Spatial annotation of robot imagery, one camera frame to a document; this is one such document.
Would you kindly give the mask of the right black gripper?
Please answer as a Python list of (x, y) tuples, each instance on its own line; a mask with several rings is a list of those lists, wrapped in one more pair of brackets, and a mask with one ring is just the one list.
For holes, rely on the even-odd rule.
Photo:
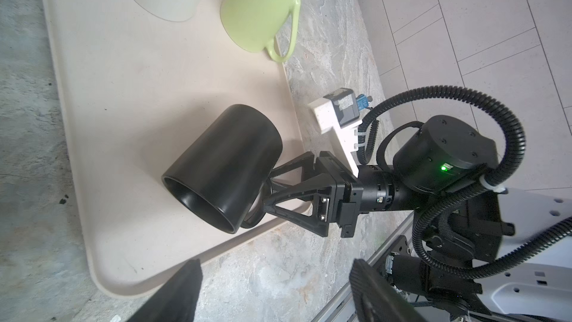
[[(275, 182), (278, 177), (300, 168), (301, 183)], [(361, 214), (363, 184), (332, 153), (320, 152), (315, 160), (311, 151), (271, 171), (262, 198), (262, 211), (321, 237), (329, 235), (329, 225), (341, 229), (341, 238), (355, 235)]]

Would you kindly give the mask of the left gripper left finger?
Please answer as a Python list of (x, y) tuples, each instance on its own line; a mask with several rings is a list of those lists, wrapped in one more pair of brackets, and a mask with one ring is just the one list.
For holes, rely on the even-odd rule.
[(202, 281), (200, 261), (189, 260), (128, 321), (193, 321)]

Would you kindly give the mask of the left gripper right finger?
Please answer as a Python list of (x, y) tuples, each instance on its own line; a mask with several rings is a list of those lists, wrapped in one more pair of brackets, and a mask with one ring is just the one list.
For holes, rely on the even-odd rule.
[(425, 321), (367, 261), (354, 260), (349, 282), (359, 321)]

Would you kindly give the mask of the black mug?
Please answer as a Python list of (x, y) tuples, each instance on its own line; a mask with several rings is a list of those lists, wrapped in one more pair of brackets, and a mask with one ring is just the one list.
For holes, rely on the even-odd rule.
[(263, 113), (234, 104), (162, 176), (166, 189), (209, 225), (234, 234), (282, 154)]

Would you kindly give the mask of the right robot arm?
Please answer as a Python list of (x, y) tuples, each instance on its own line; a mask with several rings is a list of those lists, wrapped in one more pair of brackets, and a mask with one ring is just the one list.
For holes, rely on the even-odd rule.
[[(376, 143), (378, 117), (411, 101), (451, 99), (488, 114), (505, 138), (498, 157), (494, 141), (451, 116), (412, 121), (415, 134), (385, 160), (387, 142)], [(391, 253), (365, 280), (353, 280), (359, 317), (378, 321), (375, 281), (384, 277), (396, 288), (427, 298), (452, 318), (491, 311), (481, 301), (481, 280), (507, 273), (571, 234), (563, 219), (535, 234), (514, 251), (500, 255), (501, 240), (515, 227), (501, 217), (503, 183), (524, 159), (524, 128), (514, 113), (491, 96), (460, 86), (411, 89), (373, 107), (357, 129), (356, 172), (333, 154), (307, 152), (271, 171), (261, 188), (259, 216), (271, 214), (325, 237), (330, 224), (344, 238), (355, 233), (358, 216), (373, 212), (414, 212), (414, 256)]]

